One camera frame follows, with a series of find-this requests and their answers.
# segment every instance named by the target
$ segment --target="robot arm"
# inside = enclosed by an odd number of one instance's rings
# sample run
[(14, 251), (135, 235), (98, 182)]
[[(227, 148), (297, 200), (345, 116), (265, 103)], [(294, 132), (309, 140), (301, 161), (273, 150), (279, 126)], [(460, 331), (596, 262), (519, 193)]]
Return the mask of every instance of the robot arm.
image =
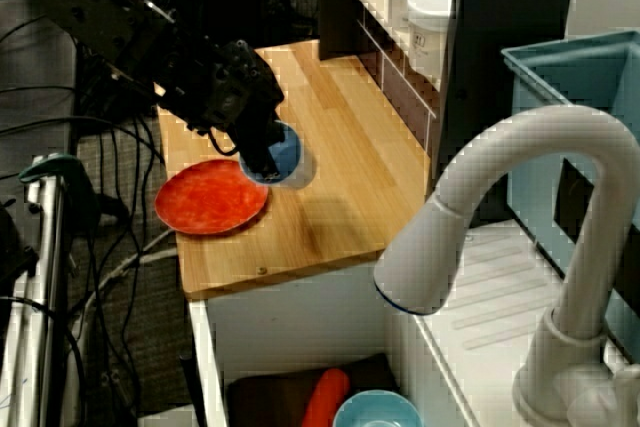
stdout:
[(41, 1), (48, 17), (102, 56), (119, 79), (200, 135), (212, 128), (228, 133), (249, 170), (278, 176), (268, 146), (284, 140), (275, 114), (284, 95), (245, 42), (213, 45), (151, 2)]

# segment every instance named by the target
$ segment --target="wooden board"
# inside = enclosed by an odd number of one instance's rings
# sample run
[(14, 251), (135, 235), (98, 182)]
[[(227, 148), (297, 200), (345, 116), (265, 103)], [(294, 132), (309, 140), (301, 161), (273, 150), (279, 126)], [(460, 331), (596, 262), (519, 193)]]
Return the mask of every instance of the wooden board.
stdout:
[[(422, 206), (429, 158), (355, 57), (318, 60), (317, 41), (261, 49), (285, 92), (281, 119), (315, 156), (302, 190), (272, 188), (255, 222), (177, 235), (185, 295), (200, 300), (375, 259)], [(160, 109), (168, 175), (220, 157)], [(223, 149), (232, 146), (215, 133)]]

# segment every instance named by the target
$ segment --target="red plate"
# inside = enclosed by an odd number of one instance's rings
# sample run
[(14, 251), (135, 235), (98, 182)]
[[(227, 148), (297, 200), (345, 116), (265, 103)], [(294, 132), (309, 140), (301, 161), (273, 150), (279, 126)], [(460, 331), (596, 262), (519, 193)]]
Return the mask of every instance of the red plate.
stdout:
[(264, 207), (269, 188), (249, 180), (234, 160), (192, 165), (156, 196), (158, 217), (185, 234), (218, 234), (239, 227)]

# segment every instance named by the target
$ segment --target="carrot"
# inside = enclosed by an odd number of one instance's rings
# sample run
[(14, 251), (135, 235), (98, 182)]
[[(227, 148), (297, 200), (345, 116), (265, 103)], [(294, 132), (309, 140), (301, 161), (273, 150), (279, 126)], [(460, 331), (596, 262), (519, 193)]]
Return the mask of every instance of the carrot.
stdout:
[(349, 392), (349, 377), (340, 369), (329, 369), (316, 384), (302, 420), (302, 427), (332, 427), (333, 418)]

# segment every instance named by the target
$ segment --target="light blue bowl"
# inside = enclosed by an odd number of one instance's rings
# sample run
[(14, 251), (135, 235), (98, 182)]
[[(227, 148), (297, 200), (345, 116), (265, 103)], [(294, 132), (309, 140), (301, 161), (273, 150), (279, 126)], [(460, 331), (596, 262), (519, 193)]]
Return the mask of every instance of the light blue bowl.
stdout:
[(367, 390), (342, 404), (333, 427), (424, 427), (424, 424), (413, 404), (401, 395)]

